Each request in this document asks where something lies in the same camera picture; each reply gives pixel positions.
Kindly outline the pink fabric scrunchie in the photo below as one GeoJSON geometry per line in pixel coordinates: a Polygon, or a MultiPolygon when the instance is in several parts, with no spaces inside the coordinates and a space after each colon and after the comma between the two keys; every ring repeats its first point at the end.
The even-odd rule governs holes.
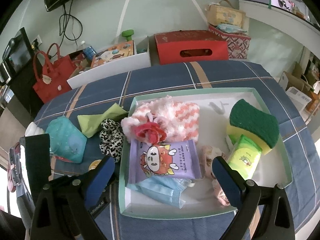
{"type": "Polygon", "coordinates": [[[202,146],[202,155],[200,163],[204,168],[204,176],[211,180],[214,189],[214,196],[219,201],[219,203],[223,206],[230,206],[230,203],[219,182],[217,181],[217,178],[214,175],[212,169],[213,160],[216,157],[222,157],[224,160],[228,159],[228,155],[223,153],[219,148],[209,145],[202,146]]]}

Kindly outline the pink white knitted cloth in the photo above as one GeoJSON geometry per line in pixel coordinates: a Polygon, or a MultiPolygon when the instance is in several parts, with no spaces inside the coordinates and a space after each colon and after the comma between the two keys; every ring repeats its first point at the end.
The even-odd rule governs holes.
{"type": "Polygon", "coordinates": [[[147,122],[146,114],[151,113],[167,133],[164,142],[180,142],[199,139],[200,107],[193,102],[175,101],[166,96],[138,106],[133,114],[121,121],[121,127],[128,141],[136,139],[131,127],[147,122]]]}

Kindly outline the patterned red gift box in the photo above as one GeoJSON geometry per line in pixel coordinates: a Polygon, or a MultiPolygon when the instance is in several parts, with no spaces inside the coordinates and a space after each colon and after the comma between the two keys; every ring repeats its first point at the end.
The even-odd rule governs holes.
{"type": "Polygon", "coordinates": [[[227,42],[228,57],[230,59],[247,59],[251,41],[251,38],[247,34],[226,33],[211,24],[208,25],[208,30],[227,42]]]}

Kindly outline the white pill bottle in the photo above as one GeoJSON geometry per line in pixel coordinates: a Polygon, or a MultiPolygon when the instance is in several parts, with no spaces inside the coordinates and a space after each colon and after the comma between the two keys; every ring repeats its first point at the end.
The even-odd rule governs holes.
{"type": "Polygon", "coordinates": [[[31,122],[27,129],[25,130],[25,137],[29,137],[29,136],[34,136],[34,135],[41,135],[44,134],[45,131],[40,128],[39,126],[37,126],[34,122],[31,122]]]}

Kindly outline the purple baby wipes pack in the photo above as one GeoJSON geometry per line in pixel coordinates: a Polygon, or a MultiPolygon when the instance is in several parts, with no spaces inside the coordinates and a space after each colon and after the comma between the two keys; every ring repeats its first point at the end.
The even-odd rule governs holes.
{"type": "Polygon", "coordinates": [[[128,183],[140,183],[152,176],[191,180],[202,178],[195,142],[148,144],[131,140],[128,183]]]}

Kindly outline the red pink flower hairband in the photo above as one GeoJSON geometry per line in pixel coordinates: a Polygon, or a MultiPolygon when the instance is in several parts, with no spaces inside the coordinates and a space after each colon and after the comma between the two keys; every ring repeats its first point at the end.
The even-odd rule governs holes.
{"type": "Polygon", "coordinates": [[[135,135],[135,138],[140,142],[152,145],[164,142],[167,138],[167,133],[155,122],[155,116],[147,113],[146,119],[147,122],[131,127],[131,132],[135,135]]]}

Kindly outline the teal rimmed white tray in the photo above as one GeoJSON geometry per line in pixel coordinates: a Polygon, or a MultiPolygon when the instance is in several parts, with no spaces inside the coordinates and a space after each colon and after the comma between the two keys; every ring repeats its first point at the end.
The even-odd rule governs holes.
{"type": "MultiPolygon", "coordinates": [[[[268,107],[254,88],[203,88],[177,90],[136,96],[133,98],[130,114],[144,102],[171,96],[174,101],[194,102],[200,107],[199,140],[196,145],[200,153],[202,146],[219,148],[229,152],[226,143],[226,127],[233,105],[240,99],[246,100],[257,109],[268,113],[268,107]]],[[[214,197],[210,179],[200,179],[195,186],[182,192],[184,206],[179,209],[155,201],[146,195],[129,189],[128,165],[130,145],[123,146],[120,164],[118,202],[120,213],[125,216],[143,219],[193,219],[233,212],[232,206],[223,206],[214,197]]],[[[275,148],[262,155],[252,179],[260,186],[273,187],[277,183],[287,186],[292,183],[292,171],[287,151],[282,139],[278,139],[275,148]]]]}

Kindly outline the leopard print scrunchie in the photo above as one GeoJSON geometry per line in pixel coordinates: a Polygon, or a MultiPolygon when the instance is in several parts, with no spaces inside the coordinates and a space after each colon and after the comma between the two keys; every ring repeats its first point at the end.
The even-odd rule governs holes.
{"type": "Polygon", "coordinates": [[[112,157],[115,163],[121,159],[123,150],[124,134],[120,123],[111,119],[105,119],[101,123],[102,130],[99,133],[100,150],[103,155],[112,157]]]}

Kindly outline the teal plastic case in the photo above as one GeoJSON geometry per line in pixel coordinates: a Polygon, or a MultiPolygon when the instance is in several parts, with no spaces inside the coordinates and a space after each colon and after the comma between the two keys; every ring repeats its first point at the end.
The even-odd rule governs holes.
{"type": "Polygon", "coordinates": [[[46,133],[50,137],[50,152],[64,162],[82,162],[87,138],[65,116],[52,120],[46,133]]]}

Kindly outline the green yellow scrub sponge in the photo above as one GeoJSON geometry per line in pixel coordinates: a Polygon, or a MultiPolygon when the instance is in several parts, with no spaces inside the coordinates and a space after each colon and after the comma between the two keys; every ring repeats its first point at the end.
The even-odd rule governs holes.
{"type": "Polygon", "coordinates": [[[231,109],[226,133],[232,143],[236,143],[241,135],[248,137],[261,148],[261,153],[266,155],[278,142],[279,125],[275,116],[241,99],[231,109]]]}

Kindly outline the blue face mask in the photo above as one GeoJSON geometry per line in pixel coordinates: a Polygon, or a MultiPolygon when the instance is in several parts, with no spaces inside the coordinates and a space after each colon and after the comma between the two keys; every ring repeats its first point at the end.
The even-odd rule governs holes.
{"type": "Polygon", "coordinates": [[[181,209],[185,204],[185,201],[181,199],[182,192],[194,185],[195,183],[190,179],[152,176],[135,184],[127,184],[127,187],[160,203],[181,209]]]}

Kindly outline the lime green cloth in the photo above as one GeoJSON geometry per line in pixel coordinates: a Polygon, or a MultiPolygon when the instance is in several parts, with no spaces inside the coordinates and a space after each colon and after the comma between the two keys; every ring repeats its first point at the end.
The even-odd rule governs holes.
{"type": "Polygon", "coordinates": [[[93,115],[79,115],[77,116],[78,123],[80,125],[81,132],[87,138],[93,137],[95,133],[100,130],[100,124],[105,119],[111,119],[113,121],[119,121],[126,117],[128,112],[120,107],[117,103],[114,103],[102,114],[93,115]]]}

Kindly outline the orange toy box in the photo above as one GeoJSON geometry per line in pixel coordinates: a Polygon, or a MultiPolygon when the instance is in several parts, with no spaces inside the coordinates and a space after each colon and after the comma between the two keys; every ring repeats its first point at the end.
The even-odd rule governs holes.
{"type": "Polygon", "coordinates": [[[93,56],[91,68],[101,66],[117,59],[132,56],[134,54],[135,44],[133,40],[121,42],[95,54],[93,56]]]}

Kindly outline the red felt tote bag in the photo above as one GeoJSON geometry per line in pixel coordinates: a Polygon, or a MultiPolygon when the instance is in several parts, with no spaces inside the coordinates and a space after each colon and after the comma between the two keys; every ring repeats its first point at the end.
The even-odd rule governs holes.
{"type": "Polygon", "coordinates": [[[47,53],[40,50],[34,55],[33,70],[36,83],[33,85],[33,89],[43,103],[47,103],[53,98],[71,90],[67,80],[75,71],[75,69],[76,65],[71,61],[69,55],[60,55],[60,48],[57,43],[52,43],[47,53]],[[51,63],[48,56],[52,46],[56,46],[57,48],[57,60],[54,63],[51,63]],[[39,54],[43,55],[44,57],[41,75],[38,74],[36,69],[36,61],[39,54]]]}

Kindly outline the green tissue pack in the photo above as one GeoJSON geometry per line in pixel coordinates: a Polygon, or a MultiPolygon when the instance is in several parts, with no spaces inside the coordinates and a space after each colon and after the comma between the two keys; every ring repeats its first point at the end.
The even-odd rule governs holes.
{"type": "Polygon", "coordinates": [[[231,169],[244,180],[252,179],[262,154],[262,149],[252,139],[241,135],[227,160],[231,169]]]}

